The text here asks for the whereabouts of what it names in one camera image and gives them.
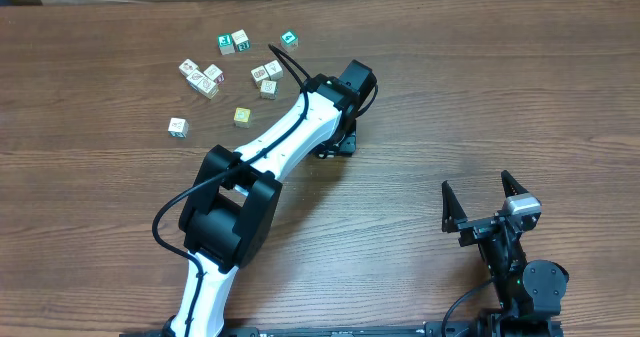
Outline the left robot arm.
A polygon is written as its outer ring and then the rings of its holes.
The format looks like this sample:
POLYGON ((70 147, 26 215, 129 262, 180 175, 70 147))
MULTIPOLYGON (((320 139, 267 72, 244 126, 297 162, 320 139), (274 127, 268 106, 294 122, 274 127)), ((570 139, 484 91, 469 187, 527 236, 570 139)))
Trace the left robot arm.
POLYGON ((354 60, 339 77, 306 79, 294 106, 254 141, 207 153, 193 187, 175 198, 185 203, 178 253, 188 261, 188 277, 180 309, 162 335, 221 334, 235 275, 264 244, 283 180, 307 155, 352 155, 356 120, 376 93, 372 69, 354 60))

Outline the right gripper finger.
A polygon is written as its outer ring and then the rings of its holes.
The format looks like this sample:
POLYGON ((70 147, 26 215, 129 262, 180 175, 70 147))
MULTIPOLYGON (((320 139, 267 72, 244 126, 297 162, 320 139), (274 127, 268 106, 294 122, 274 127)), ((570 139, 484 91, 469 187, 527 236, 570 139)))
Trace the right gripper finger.
POLYGON ((500 176, 506 197, 526 194, 528 192, 507 170, 503 170, 500 176))
POLYGON ((444 181, 441 184, 441 188, 443 201, 442 231, 446 233, 458 232, 459 225, 466 223, 468 217, 449 183, 444 181))

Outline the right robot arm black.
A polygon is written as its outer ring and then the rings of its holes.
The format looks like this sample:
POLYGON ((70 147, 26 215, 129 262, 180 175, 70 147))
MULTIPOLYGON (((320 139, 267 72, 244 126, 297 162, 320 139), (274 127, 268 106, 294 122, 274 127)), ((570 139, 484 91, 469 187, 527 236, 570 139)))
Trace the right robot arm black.
POLYGON ((505 201, 493 216, 469 220, 448 182, 443 182, 442 230, 458 233, 462 247, 476 245, 490 278, 458 298, 440 325, 443 336, 453 335, 449 320, 455 309, 489 285, 500 306, 483 309, 467 324, 464 336, 561 336, 553 317, 561 313, 561 299, 569 273, 548 260, 529 261, 520 239, 534 229, 541 216, 541 202, 508 171, 501 172, 505 201))

